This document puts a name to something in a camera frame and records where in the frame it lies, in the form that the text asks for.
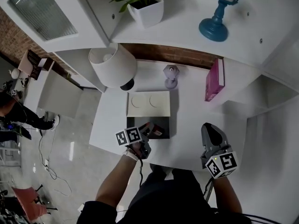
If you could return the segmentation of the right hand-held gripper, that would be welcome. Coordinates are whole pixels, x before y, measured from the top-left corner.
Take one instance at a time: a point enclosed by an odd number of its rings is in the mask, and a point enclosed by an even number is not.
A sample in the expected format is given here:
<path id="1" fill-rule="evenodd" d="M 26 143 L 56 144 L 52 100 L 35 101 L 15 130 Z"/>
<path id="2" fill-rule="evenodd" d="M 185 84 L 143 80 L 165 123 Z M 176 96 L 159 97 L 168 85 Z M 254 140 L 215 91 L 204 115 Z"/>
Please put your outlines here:
<path id="1" fill-rule="evenodd" d="M 208 123 L 202 125 L 201 137 L 204 147 L 208 145 L 209 140 L 214 146 L 221 146 L 227 140 L 221 129 Z M 200 158 L 202 168 L 206 168 L 213 179 L 225 177 L 238 169 L 237 155 L 230 145 L 205 151 Z"/>

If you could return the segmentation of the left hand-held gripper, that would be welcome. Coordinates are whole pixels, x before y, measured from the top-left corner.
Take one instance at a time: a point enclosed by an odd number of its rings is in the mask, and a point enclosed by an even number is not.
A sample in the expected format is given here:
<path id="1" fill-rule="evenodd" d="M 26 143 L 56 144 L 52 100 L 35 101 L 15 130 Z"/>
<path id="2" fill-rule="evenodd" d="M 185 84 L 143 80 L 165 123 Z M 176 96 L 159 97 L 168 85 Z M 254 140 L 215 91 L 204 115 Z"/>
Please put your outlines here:
<path id="1" fill-rule="evenodd" d="M 138 127 L 130 127 L 123 129 L 115 134 L 119 146 L 132 147 L 134 143 L 140 143 L 140 158 L 147 159 L 151 148 L 149 146 L 149 139 L 155 139 L 154 124 L 147 122 L 146 124 Z"/>

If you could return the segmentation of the red and black cylinder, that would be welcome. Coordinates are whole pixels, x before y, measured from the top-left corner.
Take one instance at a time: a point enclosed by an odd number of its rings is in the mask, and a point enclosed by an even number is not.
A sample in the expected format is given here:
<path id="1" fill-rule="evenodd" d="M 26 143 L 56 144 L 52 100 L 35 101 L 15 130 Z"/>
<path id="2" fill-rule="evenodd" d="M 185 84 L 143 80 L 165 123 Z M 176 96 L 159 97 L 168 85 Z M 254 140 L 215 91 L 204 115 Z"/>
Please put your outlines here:
<path id="1" fill-rule="evenodd" d="M 160 139 L 164 134 L 164 129 L 156 124 L 154 124 L 154 126 L 154 134 L 156 135 L 156 139 Z"/>

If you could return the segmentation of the grey box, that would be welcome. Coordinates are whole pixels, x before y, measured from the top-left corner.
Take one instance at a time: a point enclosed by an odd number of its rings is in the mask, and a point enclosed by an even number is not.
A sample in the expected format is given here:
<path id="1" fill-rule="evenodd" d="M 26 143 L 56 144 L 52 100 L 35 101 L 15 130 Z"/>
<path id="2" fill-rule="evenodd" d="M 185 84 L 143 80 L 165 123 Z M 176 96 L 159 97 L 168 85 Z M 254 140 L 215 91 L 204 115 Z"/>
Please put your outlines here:
<path id="1" fill-rule="evenodd" d="M 170 92 L 146 91 L 128 94 L 127 128 L 152 122 L 164 129 L 160 139 L 170 138 Z"/>

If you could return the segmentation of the person's left forearm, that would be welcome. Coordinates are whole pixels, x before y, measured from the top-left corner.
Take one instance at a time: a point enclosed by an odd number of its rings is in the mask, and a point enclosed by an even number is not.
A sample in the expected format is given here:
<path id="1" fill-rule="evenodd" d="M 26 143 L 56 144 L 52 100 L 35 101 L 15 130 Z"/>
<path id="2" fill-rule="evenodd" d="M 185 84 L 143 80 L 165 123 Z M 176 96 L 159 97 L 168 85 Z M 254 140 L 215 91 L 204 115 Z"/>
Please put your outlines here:
<path id="1" fill-rule="evenodd" d="M 116 208 L 127 188 L 137 161 L 123 155 L 101 184 L 95 200 Z"/>

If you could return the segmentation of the person's right forearm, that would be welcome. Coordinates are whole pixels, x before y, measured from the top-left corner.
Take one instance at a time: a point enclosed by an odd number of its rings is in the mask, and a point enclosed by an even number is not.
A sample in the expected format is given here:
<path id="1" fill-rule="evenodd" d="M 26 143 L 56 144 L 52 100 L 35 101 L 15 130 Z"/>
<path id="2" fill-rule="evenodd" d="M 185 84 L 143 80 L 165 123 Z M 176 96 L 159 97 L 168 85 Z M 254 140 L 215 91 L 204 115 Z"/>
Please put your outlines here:
<path id="1" fill-rule="evenodd" d="M 240 201 L 227 177 L 214 179 L 213 185 L 219 210 L 242 213 Z"/>

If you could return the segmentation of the person's left hand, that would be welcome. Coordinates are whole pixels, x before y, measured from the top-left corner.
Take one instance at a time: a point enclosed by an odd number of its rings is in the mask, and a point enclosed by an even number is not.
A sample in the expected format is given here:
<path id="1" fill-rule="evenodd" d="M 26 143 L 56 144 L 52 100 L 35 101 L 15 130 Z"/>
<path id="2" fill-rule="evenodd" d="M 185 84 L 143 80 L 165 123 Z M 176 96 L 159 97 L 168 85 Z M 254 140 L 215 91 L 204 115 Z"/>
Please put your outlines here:
<path id="1" fill-rule="evenodd" d="M 140 147 L 141 147 L 141 144 L 140 142 L 136 142 L 136 143 L 133 143 L 133 144 L 130 144 L 127 146 L 127 148 L 129 149 L 129 151 L 131 153 L 133 153 L 136 157 L 138 157 L 139 159 L 141 159 L 141 151 L 140 151 Z"/>

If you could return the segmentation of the white desk with shelves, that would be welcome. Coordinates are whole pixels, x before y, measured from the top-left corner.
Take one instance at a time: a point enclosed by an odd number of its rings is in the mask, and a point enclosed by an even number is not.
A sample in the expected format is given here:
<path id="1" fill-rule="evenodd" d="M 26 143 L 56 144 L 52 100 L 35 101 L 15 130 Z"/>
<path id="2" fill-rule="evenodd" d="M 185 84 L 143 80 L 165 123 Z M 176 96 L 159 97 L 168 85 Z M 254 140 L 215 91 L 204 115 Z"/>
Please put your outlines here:
<path id="1" fill-rule="evenodd" d="M 225 75 L 232 91 L 225 88 L 213 101 L 205 102 L 207 71 L 187 67 L 178 83 L 175 133 L 168 141 L 152 144 L 149 162 L 201 170 L 203 147 L 200 129 L 209 122 L 225 131 L 238 159 L 245 142 L 245 120 L 212 111 L 219 103 L 255 80 L 274 50 L 299 25 L 299 0 L 239 0 L 226 8 L 224 24 L 228 38 L 213 42 L 198 29 L 211 17 L 217 0 L 163 0 L 160 23 L 140 29 L 121 3 L 113 0 L 0 0 L 0 8 L 39 46 L 69 66 L 80 82 L 102 92 L 90 144 L 119 154 L 115 133 L 126 124 L 127 94 L 103 85 L 88 60 L 91 48 L 109 42 L 179 47 L 224 58 Z"/>

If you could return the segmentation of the white wristband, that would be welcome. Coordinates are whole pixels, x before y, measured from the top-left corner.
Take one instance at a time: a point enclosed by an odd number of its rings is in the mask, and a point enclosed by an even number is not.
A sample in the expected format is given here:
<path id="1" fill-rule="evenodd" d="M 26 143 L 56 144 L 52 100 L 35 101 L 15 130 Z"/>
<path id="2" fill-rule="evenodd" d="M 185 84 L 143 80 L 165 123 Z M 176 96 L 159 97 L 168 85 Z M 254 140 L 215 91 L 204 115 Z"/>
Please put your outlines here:
<path id="1" fill-rule="evenodd" d="M 124 155 L 130 157 L 131 159 L 133 159 L 135 161 L 139 160 L 139 158 L 134 153 L 132 153 L 130 150 L 126 150 L 124 152 Z"/>

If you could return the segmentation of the pink book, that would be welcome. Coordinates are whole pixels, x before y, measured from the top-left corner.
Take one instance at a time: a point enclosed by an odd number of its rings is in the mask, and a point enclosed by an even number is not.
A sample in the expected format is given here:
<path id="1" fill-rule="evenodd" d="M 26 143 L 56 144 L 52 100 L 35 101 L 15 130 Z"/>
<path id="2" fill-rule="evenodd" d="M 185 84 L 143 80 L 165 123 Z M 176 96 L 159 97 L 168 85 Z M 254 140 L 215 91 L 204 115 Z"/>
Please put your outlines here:
<path id="1" fill-rule="evenodd" d="M 207 77 L 205 101 L 210 102 L 225 87 L 223 59 L 215 60 Z"/>

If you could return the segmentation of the small purple ornament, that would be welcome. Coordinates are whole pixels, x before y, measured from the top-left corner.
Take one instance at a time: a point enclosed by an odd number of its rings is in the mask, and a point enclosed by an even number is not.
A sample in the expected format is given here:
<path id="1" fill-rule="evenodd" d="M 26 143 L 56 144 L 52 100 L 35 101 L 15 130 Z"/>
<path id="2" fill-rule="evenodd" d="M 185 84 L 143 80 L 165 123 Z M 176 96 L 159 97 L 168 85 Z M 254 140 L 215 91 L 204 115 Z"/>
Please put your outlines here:
<path id="1" fill-rule="evenodd" d="M 167 89 L 172 90 L 178 85 L 179 69 L 176 65 L 167 65 L 163 72 L 166 76 L 164 85 Z"/>

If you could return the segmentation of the white shade table lamp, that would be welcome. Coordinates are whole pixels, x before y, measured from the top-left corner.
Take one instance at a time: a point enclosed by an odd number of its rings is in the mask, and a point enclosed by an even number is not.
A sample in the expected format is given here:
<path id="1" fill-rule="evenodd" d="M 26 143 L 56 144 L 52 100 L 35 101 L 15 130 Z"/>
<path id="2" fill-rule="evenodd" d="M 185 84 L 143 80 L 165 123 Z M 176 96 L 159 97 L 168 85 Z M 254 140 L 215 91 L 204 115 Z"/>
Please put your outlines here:
<path id="1" fill-rule="evenodd" d="M 137 60 L 121 44 L 111 43 L 107 48 L 93 48 L 88 58 L 103 85 L 123 91 L 133 88 Z"/>

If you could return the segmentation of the person's black trousers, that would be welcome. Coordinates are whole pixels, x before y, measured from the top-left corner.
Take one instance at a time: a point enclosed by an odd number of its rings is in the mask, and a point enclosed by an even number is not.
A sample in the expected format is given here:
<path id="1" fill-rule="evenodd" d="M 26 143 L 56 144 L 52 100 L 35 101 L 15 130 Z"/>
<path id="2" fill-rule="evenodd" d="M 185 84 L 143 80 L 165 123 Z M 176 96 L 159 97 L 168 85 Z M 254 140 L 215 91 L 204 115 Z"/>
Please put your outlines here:
<path id="1" fill-rule="evenodd" d="M 85 203 L 77 224 L 251 224 L 242 213 L 211 208 L 192 171 L 174 169 L 173 179 L 166 180 L 161 166 L 151 169 L 120 221 L 116 208 L 93 200 Z"/>

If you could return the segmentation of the white side table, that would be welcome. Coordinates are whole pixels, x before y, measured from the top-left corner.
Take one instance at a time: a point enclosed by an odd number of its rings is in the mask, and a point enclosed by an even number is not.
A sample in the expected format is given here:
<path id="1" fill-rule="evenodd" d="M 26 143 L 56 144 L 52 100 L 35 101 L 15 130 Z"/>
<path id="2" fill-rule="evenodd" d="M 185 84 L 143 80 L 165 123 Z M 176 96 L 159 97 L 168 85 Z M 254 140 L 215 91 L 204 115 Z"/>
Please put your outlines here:
<path id="1" fill-rule="evenodd" d="M 83 90 L 50 66 L 49 70 L 41 70 L 37 80 L 30 78 L 22 93 L 23 104 L 34 113 L 45 111 L 74 118 Z"/>

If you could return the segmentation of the blue lantern ornament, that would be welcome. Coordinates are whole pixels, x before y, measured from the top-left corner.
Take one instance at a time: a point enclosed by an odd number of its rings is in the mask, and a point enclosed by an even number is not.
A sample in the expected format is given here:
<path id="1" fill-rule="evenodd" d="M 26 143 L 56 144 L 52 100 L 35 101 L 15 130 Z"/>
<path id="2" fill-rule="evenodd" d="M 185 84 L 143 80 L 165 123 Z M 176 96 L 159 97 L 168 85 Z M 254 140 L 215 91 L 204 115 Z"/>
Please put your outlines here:
<path id="1" fill-rule="evenodd" d="M 228 37 L 228 29 L 223 24 L 223 17 L 225 8 L 227 6 L 233 6 L 238 3 L 239 0 L 217 0 L 218 6 L 214 12 L 212 18 L 203 19 L 199 24 L 200 33 L 207 39 L 214 42 L 223 42 Z"/>

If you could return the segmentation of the potted plant white pot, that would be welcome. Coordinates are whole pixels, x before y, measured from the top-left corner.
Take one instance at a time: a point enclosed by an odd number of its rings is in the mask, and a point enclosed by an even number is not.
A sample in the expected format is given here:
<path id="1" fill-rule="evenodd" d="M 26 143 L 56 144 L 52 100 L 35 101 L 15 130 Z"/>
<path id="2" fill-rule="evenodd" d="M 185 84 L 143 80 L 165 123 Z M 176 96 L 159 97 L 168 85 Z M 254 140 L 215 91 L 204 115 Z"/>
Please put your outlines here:
<path id="1" fill-rule="evenodd" d="M 128 11 L 141 29 L 152 27 L 161 22 L 164 15 L 164 0 L 111 0 L 124 2 L 119 12 Z"/>

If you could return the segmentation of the black file holder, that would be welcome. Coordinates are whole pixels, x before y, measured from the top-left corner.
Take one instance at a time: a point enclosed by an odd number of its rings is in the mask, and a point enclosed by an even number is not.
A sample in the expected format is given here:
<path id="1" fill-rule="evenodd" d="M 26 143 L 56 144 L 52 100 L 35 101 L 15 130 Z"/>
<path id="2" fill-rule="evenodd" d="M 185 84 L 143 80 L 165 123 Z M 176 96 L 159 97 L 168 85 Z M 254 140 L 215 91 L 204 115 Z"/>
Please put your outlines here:
<path id="1" fill-rule="evenodd" d="M 39 67 L 39 63 L 41 62 L 41 58 L 32 50 L 27 50 L 18 66 L 18 70 L 27 74 L 30 78 L 37 80 L 39 74 L 41 72 L 41 67 Z"/>

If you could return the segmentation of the red chair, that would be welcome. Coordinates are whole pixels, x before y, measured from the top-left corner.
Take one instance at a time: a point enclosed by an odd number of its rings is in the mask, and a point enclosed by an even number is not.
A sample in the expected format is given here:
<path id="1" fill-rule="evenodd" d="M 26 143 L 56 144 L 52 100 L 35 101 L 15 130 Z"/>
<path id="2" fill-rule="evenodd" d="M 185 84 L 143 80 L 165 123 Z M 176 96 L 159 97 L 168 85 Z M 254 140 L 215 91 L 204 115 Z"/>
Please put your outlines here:
<path id="1" fill-rule="evenodd" d="M 29 187 L 26 189 L 18 189 L 12 187 L 12 190 L 29 221 L 34 221 L 48 213 L 45 205 L 36 203 L 39 194 L 33 187 Z"/>

